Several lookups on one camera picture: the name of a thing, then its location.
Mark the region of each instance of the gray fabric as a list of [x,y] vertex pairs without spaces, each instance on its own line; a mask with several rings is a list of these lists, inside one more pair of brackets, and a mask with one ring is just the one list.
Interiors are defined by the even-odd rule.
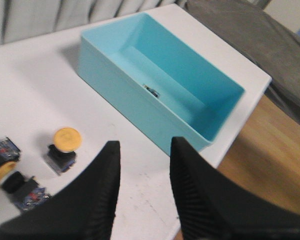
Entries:
[[298,35],[246,0],[188,0],[186,10],[268,73],[275,89],[300,107]]

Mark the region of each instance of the yellow button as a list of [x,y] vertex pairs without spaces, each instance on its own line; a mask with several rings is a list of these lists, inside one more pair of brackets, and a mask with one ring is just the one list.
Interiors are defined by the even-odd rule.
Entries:
[[80,133],[72,127],[58,130],[53,137],[53,144],[61,152],[69,153],[80,147],[82,138]]

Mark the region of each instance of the light blue plastic bin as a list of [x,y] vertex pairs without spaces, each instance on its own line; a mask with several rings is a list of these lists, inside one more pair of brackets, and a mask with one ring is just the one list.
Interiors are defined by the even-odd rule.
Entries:
[[79,76],[168,155],[173,136],[197,151],[211,144],[244,92],[146,13],[81,40]]

